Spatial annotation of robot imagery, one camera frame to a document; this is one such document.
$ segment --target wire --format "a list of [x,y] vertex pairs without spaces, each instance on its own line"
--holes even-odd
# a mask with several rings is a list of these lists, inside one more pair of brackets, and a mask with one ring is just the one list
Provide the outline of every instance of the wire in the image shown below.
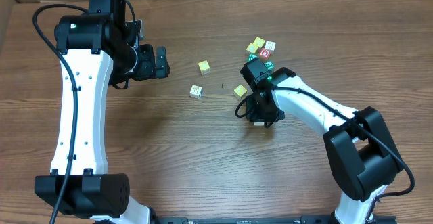
[[239,105],[237,105],[237,108],[236,108],[236,110],[235,110],[235,115],[238,117],[238,118],[243,118],[243,117],[245,117],[246,115],[248,115],[249,113],[251,113],[251,111],[253,111],[253,109],[254,109],[254,106],[252,106],[248,111],[246,111],[245,112],[245,114],[242,114],[242,115],[239,115],[238,113],[239,113],[239,109],[241,108],[241,106],[247,101],[247,100],[249,100],[249,99],[251,99],[251,98],[253,98],[254,97],[254,94],[251,94],[251,95],[247,95],[240,103],[239,103]]
[[415,177],[413,176],[411,169],[406,165],[406,163],[402,159],[400,159],[400,157],[398,157],[388,146],[386,146],[384,143],[382,143],[377,137],[375,137],[373,134],[371,134],[367,129],[364,129],[357,122],[355,122],[354,120],[341,114],[337,109],[332,108],[330,105],[326,104],[323,100],[319,99],[316,95],[313,95],[312,93],[309,93],[308,91],[302,90],[301,88],[296,89],[296,88],[291,88],[291,87],[273,87],[271,90],[295,91],[295,92],[302,93],[302,94],[305,94],[305,95],[311,97],[316,102],[321,104],[323,107],[325,107],[329,111],[333,112],[336,116],[340,117],[341,119],[344,119],[345,121],[349,122],[350,124],[352,124],[353,126],[358,128],[360,131],[362,131],[364,134],[366,134],[366,136],[368,136],[368,138],[370,138],[370,139],[374,140],[376,143],[380,144],[386,151],[388,151],[388,153],[398,163],[400,163],[403,166],[404,170],[407,173],[407,176],[409,177],[409,181],[410,181],[409,187],[403,191],[383,193],[383,194],[379,194],[376,197],[374,197],[373,202],[370,205],[369,212],[367,213],[367,216],[365,217],[366,221],[369,221],[369,218],[370,218],[371,214],[373,213],[373,209],[376,205],[376,202],[380,202],[380,198],[389,197],[389,196],[402,196],[402,195],[410,193],[413,190],[413,188],[415,188]]
[[131,42],[133,40],[134,36],[137,35],[136,34],[137,28],[135,27],[136,26],[135,25],[135,12],[134,12],[133,6],[131,5],[131,3],[128,0],[124,0],[124,2],[127,3],[128,7],[129,7],[129,9],[131,11],[131,14],[133,16],[133,27],[131,29],[131,33],[129,34],[129,36],[126,39],[127,43],[129,43],[129,42]]
[[78,118],[78,88],[76,86],[76,81],[74,78],[74,74],[72,73],[72,70],[70,69],[68,63],[64,59],[64,57],[60,54],[60,52],[54,47],[53,43],[49,41],[49,39],[43,34],[42,30],[39,28],[39,25],[37,23],[38,15],[50,8],[57,8],[57,7],[65,7],[65,8],[71,8],[80,10],[82,12],[87,13],[87,9],[73,6],[73,5],[66,5],[66,4],[52,4],[52,5],[46,5],[43,7],[40,7],[38,10],[35,11],[33,14],[33,26],[35,27],[36,32],[38,32],[39,36],[44,40],[44,42],[48,45],[48,47],[54,52],[54,54],[60,59],[60,62],[63,64],[64,68],[66,69],[66,72],[68,72],[70,82],[72,84],[72,96],[74,100],[74,110],[73,110],[73,116],[72,116],[72,130],[70,134],[70,145],[69,145],[69,155],[68,155],[68,164],[66,165],[66,172],[64,175],[64,180],[62,187],[60,188],[59,196],[57,198],[57,202],[55,203],[53,213],[51,214],[50,218],[50,224],[54,224],[55,218],[57,217],[57,212],[59,211],[60,204],[62,203],[62,198],[66,190],[66,184],[68,182],[70,171],[72,168],[72,162],[74,160],[74,147],[75,147],[75,136],[76,136],[76,125],[77,125],[77,118]]

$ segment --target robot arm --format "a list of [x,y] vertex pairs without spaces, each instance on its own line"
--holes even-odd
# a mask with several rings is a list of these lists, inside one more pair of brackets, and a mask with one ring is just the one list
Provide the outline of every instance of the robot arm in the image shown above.
[[[170,74],[170,66],[165,48],[157,48],[155,58],[151,45],[139,45],[142,23],[135,20],[134,14],[132,22],[124,21],[126,3],[126,0],[90,0],[87,12],[64,16],[55,28],[54,51],[61,59],[63,81],[60,132],[50,175],[35,177],[35,193],[53,207],[59,206],[58,210],[65,215],[111,223],[148,224],[151,210],[130,197],[128,177],[108,174],[104,145],[106,96],[108,86],[126,89],[129,79],[165,78]],[[123,88],[117,85],[121,82],[125,82]],[[78,94],[75,105],[74,93]],[[74,119],[77,124],[72,141],[73,160],[68,171]]]
[[[349,118],[352,118],[354,116],[353,112],[357,111],[354,108],[343,106],[317,93],[306,85],[299,76],[287,78],[278,83],[277,86],[299,88],[303,91],[308,91]],[[280,110],[299,118],[320,136],[328,132],[332,125],[340,126],[346,122],[305,94],[295,91],[273,90],[272,96],[276,106]]]
[[[375,135],[401,158],[380,113],[370,107],[358,111],[336,103],[311,89],[291,70],[271,72],[258,59],[247,62],[241,75],[253,91],[241,102],[246,102],[245,115],[251,122],[264,122],[269,127],[290,113],[323,136],[332,175],[343,191],[332,215],[335,223],[372,220],[369,210],[373,199],[403,169],[390,152],[363,132],[365,129]],[[362,130],[348,120],[361,125]],[[357,151],[353,143],[360,139],[369,143]]]

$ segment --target toy block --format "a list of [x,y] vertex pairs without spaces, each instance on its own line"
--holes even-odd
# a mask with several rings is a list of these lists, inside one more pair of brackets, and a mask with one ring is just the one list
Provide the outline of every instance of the toy block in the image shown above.
[[262,49],[263,45],[265,44],[265,40],[260,37],[257,37],[256,40],[254,40],[253,44],[257,45],[259,49]]
[[273,55],[273,52],[275,51],[275,42],[272,41],[266,41],[265,43],[265,49],[271,52],[271,55]]
[[250,54],[255,54],[258,50],[258,46],[255,44],[250,43],[250,45],[246,48],[246,54],[250,55]]
[[208,61],[199,62],[198,66],[202,75],[208,74],[210,72],[210,66]]
[[270,51],[266,50],[265,48],[262,48],[258,57],[262,62],[266,62],[269,59],[270,55],[271,55]]
[[258,58],[258,56],[257,56],[257,55],[252,55],[252,54],[250,54],[250,56],[248,57],[247,62],[252,61],[254,58]]
[[236,89],[235,89],[235,96],[238,99],[242,99],[244,96],[246,95],[246,89],[244,86],[239,85]]
[[203,89],[200,86],[193,85],[189,95],[193,98],[200,99],[203,94]]
[[271,60],[265,62],[265,66],[266,66],[266,68],[267,68],[268,70],[273,70],[274,67],[275,67],[275,66],[273,65],[273,63],[272,63]]

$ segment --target wood grain surface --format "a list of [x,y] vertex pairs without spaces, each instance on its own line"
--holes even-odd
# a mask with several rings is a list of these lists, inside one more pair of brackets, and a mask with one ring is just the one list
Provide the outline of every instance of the wood grain surface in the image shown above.
[[[136,0],[146,43],[167,48],[167,79],[109,88],[109,173],[160,216],[295,217],[329,214],[340,189],[320,136],[287,115],[270,129],[234,116],[246,46],[275,41],[272,60],[341,104],[373,106],[416,178],[415,191],[376,213],[399,223],[433,218],[433,0]],[[87,3],[77,3],[86,7]],[[35,196],[58,137],[58,59],[32,27],[40,4],[15,5],[0,58],[0,222],[47,223]],[[66,9],[39,24],[53,40]],[[208,60],[201,76],[197,63]],[[192,85],[204,89],[189,96]],[[401,173],[388,191],[408,186]],[[74,217],[59,223],[91,223]]]

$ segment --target green block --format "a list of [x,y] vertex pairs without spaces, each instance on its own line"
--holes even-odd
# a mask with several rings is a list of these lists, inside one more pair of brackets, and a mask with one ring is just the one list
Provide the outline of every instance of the green block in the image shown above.
[[267,61],[265,62],[265,66],[268,68],[268,70],[273,70],[274,69],[274,65],[272,63],[272,61]]
[[258,58],[258,56],[250,54],[250,56],[248,57],[248,61],[247,62],[253,60],[254,58]]

